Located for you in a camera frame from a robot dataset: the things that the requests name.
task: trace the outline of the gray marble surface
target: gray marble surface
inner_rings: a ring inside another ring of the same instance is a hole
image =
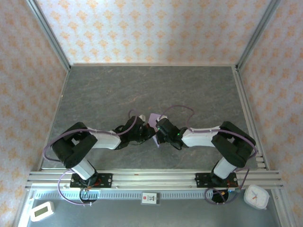
[[[130,109],[147,119],[171,105],[187,105],[196,114],[193,128],[209,128],[231,121],[247,130],[237,88],[230,67],[183,66],[78,66],[72,67],[57,112],[51,138],[76,122],[112,130],[125,124]],[[170,110],[167,115],[177,127],[184,127],[190,111]],[[48,156],[54,157],[52,151]],[[87,159],[96,169],[112,168],[199,168],[211,170],[221,158],[215,148],[192,147],[181,151],[170,144],[157,148],[153,140],[122,150],[93,149]],[[247,166],[256,168],[256,160]],[[62,168],[44,160],[42,168]]]

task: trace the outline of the white analog clock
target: white analog clock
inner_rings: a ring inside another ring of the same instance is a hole
[[[268,192],[265,189],[254,184],[250,185],[244,193],[244,201],[248,205],[259,210],[266,209],[268,200]]]

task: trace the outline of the robotic arm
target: robotic arm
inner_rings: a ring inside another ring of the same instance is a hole
[[[98,175],[95,168],[85,158],[91,149],[108,148],[119,150],[125,148],[130,141],[142,143],[155,134],[155,130],[149,124],[144,125],[144,115],[137,117],[134,126],[127,133],[121,134],[121,132],[129,129],[134,121],[135,117],[133,116],[125,125],[120,125],[116,129],[105,133],[83,131],[67,135],[55,142],[52,145],[52,150],[65,168],[73,170],[79,175],[82,183],[90,186],[96,182],[96,176]],[[77,129],[89,128],[84,123],[78,122],[66,132]]]
[[[245,166],[252,152],[251,145],[246,141],[225,132],[236,133],[245,137],[253,145],[256,144],[252,137],[231,122],[224,122],[222,125],[210,129],[178,129],[165,116],[157,120],[157,132],[149,124],[144,125],[145,116],[141,115],[137,117],[135,124],[127,133],[121,134],[121,132],[127,131],[134,121],[133,116],[125,125],[120,125],[105,133],[82,131],[67,135],[56,141],[52,145],[52,149],[65,168],[77,173],[79,181],[83,185],[91,186],[99,180],[95,168],[85,158],[91,149],[118,150],[125,148],[130,141],[140,144],[156,134],[159,144],[168,142],[178,150],[193,146],[217,148],[223,158],[212,169],[211,181],[215,185],[222,186],[231,172]],[[82,122],[78,122],[66,132],[78,129],[87,130],[88,128]]]
[[[253,145],[256,142],[252,137],[236,127],[231,122],[224,122],[221,126],[209,129],[188,129],[180,130],[174,126],[166,116],[158,119],[156,127],[158,143],[169,142],[176,149],[193,146],[215,147],[223,155],[211,172],[211,180],[216,185],[222,185],[224,180],[236,168],[245,166],[253,148],[242,139],[221,131],[236,133],[248,139]]]

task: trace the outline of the floral wallpaper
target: floral wallpaper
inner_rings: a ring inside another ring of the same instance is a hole
[[[303,223],[303,1],[281,1],[241,76],[270,167],[283,171]]]
[[[25,0],[2,0],[0,15],[0,226],[10,227],[66,72]]]
[[[73,63],[236,64],[270,0],[38,0]]]

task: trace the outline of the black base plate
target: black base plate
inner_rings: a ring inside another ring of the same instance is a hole
[[[215,188],[215,187],[237,188],[238,187],[237,175],[235,173],[230,173],[228,177],[224,180],[223,184],[221,185],[217,185],[213,183],[210,174],[211,173],[196,173],[195,181],[197,184],[197,188]]]
[[[110,188],[112,186],[113,174],[100,174],[98,173],[96,183],[93,188]],[[71,188],[86,188],[87,186],[81,182],[78,174],[71,176]]]

